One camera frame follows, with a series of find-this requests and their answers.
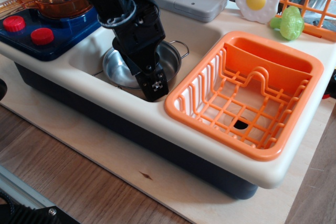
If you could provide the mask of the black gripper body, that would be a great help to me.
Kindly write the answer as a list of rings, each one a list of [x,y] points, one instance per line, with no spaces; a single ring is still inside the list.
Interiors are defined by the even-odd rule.
[[[150,76],[156,69],[156,48],[165,38],[160,9],[154,0],[130,0],[128,12],[110,21],[113,47],[131,73]]]

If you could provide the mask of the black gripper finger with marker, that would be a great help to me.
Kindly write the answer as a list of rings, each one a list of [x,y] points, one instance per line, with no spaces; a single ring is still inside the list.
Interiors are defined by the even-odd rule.
[[[169,92],[166,74],[160,63],[153,72],[149,74],[140,72],[135,77],[145,98],[150,102],[158,100]]]

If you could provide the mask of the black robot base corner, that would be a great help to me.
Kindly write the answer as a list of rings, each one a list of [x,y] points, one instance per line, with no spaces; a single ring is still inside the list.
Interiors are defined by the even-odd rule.
[[[16,204],[11,197],[1,190],[1,223],[61,223],[79,224],[71,216],[56,206],[33,209],[22,204]]]

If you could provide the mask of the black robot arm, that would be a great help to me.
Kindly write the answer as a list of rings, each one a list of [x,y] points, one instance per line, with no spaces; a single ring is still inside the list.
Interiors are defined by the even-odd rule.
[[[88,0],[98,22],[114,32],[112,46],[135,76],[145,97],[155,101],[169,91],[156,52],[165,38],[160,9],[154,0]]]

